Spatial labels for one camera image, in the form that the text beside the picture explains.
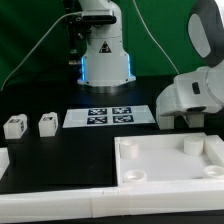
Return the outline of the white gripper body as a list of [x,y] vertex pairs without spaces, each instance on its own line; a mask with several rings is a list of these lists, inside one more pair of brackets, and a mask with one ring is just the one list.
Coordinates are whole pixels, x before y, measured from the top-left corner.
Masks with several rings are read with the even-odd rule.
[[224,108],[224,65],[177,75],[156,100],[158,116],[217,113]]

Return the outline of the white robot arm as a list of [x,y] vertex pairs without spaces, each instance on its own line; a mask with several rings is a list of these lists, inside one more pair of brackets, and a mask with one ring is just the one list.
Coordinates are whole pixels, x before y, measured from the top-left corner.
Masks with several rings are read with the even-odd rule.
[[[74,16],[87,40],[82,56],[81,85],[117,88],[133,82],[130,60],[122,43],[122,14],[111,0],[79,0]],[[216,113],[224,107],[224,0],[196,0],[187,23],[188,37],[205,65],[174,78],[156,100],[162,117],[188,113]]]

